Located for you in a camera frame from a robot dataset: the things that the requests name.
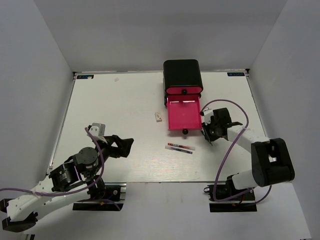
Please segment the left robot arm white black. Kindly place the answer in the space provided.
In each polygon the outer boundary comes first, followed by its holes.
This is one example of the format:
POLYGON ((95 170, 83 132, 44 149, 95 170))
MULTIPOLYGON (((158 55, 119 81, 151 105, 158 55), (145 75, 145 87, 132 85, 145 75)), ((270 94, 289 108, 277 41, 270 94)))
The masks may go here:
POLYGON ((126 184, 106 183, 102 174, 108 158, 129 156, 134 139, 112 135, 93 142, 95 147, 84 147, 70 156, 33 189, 24 190, 22 196, 1 200, 0 210, 7 214, 2 229, 24 232, 46 215, 68 205, 76 211, 120 211, 126 184))

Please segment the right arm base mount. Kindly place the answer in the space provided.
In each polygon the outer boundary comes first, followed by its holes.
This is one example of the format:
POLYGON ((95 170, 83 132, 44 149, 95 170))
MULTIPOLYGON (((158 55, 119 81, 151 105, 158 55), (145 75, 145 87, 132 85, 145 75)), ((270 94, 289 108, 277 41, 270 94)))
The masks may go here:
POLYGON ((211 213, 249 213, 257 212, 256 198, 254 191, 250 191, 228 201, 214 200, 214 185, 209 184, 203 192, 208 195, 209 211, 211 213))

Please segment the left corner logo sticker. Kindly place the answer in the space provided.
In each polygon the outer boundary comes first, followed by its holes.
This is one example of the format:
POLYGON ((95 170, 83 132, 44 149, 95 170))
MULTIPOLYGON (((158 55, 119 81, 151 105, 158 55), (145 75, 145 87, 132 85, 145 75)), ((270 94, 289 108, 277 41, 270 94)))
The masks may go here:
POLYGON ((80 80, 87 80, 87 79, 93 79, 94 75, 93 74, 89 74, 89 75, 77 75, 76 79, 80 79, 80 80))

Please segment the corner logo sticker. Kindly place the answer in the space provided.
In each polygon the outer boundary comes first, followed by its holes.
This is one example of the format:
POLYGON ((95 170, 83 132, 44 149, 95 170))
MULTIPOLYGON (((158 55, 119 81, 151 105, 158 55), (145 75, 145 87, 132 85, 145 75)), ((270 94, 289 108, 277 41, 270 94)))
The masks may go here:
POLYGON ((77 75, 76 79, 80 79, 80 80, 87 80, 87 79, 93 79, 94 75, 93 74, 89 74, 89 75, 77 75))
POLYGON ((227 72, 227 75, 229 77, 245 77, 245 73, 244 72, 227 72))

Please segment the black drawer cabinet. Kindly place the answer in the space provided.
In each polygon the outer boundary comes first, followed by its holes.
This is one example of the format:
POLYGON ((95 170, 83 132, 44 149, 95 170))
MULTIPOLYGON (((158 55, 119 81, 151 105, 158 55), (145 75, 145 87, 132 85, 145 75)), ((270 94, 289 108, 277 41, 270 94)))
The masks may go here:
POLYGON ((171 87, 203 87, 199 62, 196 59, 169 59, 163 63, 163 97, 167 106, 165 89, 171 87))

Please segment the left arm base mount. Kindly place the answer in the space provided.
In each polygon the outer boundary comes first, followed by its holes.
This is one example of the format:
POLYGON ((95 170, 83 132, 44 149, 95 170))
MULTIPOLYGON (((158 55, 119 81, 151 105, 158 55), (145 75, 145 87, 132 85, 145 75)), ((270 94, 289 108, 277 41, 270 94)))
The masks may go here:
POLYGON ((120 212, 126 198, 126 183, 105 183, 103 195, 97 199, 81 200, 72 206, 73 211, 120 212))

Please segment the red pen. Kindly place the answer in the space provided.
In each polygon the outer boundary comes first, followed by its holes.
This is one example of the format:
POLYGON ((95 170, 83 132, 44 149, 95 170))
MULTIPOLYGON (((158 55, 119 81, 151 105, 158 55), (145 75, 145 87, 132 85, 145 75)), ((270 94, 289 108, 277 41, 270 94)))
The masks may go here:
POLYGON ((171 147, 175 147, 175 148, 181 148, 181 149, 190 150, 190 151, 195 151, 196 150, 196 148, 192 147, 192 146, 186 146, 186 145, 175 144, 175 143, 170 143, 170 142, 167 145, 171 146, 171 147))

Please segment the white staples box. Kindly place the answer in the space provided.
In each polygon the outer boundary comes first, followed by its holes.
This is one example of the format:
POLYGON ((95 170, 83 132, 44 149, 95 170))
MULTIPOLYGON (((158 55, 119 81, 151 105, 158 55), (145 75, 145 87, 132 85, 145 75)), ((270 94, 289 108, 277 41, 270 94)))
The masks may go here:
POLYGON ((157 123, 163 121, 162 114, 160 112, 155 112, 154 115, 155 115, 155 120, 157 123))

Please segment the purple pen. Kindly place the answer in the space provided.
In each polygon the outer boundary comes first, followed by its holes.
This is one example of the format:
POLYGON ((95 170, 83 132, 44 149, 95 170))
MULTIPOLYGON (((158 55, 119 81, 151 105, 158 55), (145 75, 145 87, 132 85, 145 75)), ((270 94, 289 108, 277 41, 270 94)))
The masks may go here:
POLYGON ((181 152, 181 153, 186 153, 186 154, 190 154, 190 155, 193 154, 192 151, 185 150, 185 149, 180 149, 180 148, 173 147, 173 146, 169 146, 169 145, 166 145, 166 146, 165 146, 165 149, 171 150, 171 151, 177 151, 177 152, 181 152))

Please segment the pink drawer with black knob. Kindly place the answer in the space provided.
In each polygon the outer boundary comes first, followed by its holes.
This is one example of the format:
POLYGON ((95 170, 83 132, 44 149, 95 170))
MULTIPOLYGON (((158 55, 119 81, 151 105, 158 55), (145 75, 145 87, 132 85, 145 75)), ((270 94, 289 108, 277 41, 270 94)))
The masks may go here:
POLYGON ((197 95, 202 91, 203 89, 199 86, 174 86, 164 90, 167 95, 197 95))

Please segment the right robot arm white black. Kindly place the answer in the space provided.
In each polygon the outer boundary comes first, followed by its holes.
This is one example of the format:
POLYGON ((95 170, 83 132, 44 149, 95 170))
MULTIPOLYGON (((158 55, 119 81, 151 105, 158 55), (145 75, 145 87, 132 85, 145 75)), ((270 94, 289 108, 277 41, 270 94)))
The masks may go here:
POLYGON ((273 186, 279 183, 291 182, 295 179, 295 170, 287 148, 282 138, 268 138, 257 135, 238 121, 232 121, 227 108, 212 110, 205 108, 200 115, 202 133, 205 139, 212 143, 218 139, 225 139, 231 143, 222 159, 218 174, 227 161, 235 145, 246 150, 251 157, 249 170, 232 174, 227 177, 224 189, 218 196, 218 184, 214 183, 212 199, 215 202, 236 200, 249 193, 256 187, 273 186))

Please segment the right corner logo sticker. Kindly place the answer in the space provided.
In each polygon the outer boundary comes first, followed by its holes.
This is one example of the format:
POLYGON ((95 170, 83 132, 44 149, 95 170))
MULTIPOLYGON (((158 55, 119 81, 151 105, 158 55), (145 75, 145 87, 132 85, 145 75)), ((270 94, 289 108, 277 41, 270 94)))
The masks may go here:
POLYGON ((244 72, 227 72, 227 75, 229 77, 245 77, 245 73, 244 72))

